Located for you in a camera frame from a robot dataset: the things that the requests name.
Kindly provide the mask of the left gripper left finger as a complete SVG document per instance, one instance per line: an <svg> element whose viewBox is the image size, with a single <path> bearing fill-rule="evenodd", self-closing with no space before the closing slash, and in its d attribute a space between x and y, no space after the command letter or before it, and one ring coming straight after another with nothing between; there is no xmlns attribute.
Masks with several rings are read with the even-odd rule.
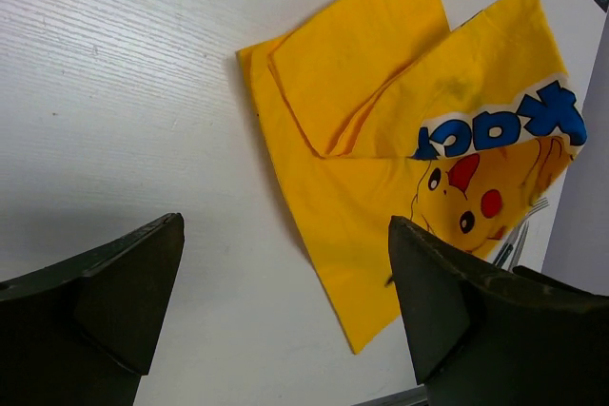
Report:
<svg viewBox="0 0 609 406"><path fill-rule="evenodd" d="M4 405L131 405L148 375L185 244L169 213L1 284Z"/></svg>

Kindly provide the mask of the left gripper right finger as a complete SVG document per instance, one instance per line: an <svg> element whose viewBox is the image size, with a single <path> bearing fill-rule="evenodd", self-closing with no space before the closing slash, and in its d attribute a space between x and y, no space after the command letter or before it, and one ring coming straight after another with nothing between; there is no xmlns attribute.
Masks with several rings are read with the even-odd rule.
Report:
<svg viewBox="0 0 609 406"><path fill-rule="evenodd" d="M432 405L604 405L608 299L515 275L403 217L388 251L415 378Z"/></svg>

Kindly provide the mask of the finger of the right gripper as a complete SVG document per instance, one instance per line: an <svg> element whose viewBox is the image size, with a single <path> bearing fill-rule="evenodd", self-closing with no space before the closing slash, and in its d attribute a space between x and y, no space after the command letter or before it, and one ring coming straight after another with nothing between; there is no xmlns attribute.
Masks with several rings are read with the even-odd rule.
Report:
<svg viewBox="0 0 609 406"><path fill-rule="evenodd" d="M528 279L528 280L532 280L534 282L543 284L543 285L547 285L559 290L563 290L563 291L567 291L567 292L572 292L572 293L577 293L577 294L583 294L583 295L590 295L590 292L586 292L583 290L580 290L574 286L571 286L569 284L566 284L564 282L555 280L553 278L550 278L548 276L543 275L540 272L537 272L535 270L532 270L526 266L523 265L517 265L512 269L512 272L517 275L520 276L522 278Z"/></svg>

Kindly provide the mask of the yellow pikachu cloth napkin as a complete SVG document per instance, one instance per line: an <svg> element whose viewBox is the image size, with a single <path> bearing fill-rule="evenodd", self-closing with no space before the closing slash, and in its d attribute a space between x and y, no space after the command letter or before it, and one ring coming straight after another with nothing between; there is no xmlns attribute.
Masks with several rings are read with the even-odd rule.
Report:
<svg viewBox="0 0 609 406"><path fill-rule="evenodd" d="M238 52L287 206L353 352L399 313L403 216L486 259L587 132L540 0L336 0Z"/></svg>

